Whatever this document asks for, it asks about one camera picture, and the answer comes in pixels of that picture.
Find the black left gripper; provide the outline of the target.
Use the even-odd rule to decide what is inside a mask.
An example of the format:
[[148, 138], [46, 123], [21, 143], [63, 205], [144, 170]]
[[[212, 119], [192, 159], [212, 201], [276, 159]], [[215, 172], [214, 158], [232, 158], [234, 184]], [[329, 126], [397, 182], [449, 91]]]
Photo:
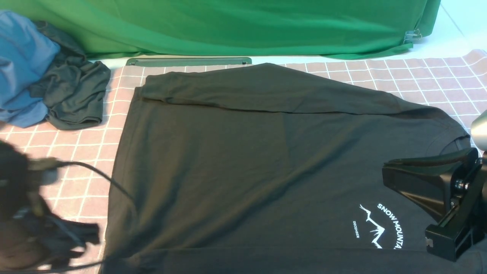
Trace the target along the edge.
[[0, 245], [2, 274], [64, 274], [88, 244], [100, 243], [96, 223], [64, 220], [54, 214], [30, 177], [31, 159], [1, 142]]

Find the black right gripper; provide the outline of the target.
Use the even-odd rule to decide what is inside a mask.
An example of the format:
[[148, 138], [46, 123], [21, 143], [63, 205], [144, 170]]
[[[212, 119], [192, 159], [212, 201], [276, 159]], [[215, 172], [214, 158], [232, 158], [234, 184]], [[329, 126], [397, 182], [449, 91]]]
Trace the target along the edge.
[[486, 237], [486, 175], [486, 153], [475, 148], [382, 167], [384, 186], [438, 222], [425, 229], [427, 252], [452, 262]]

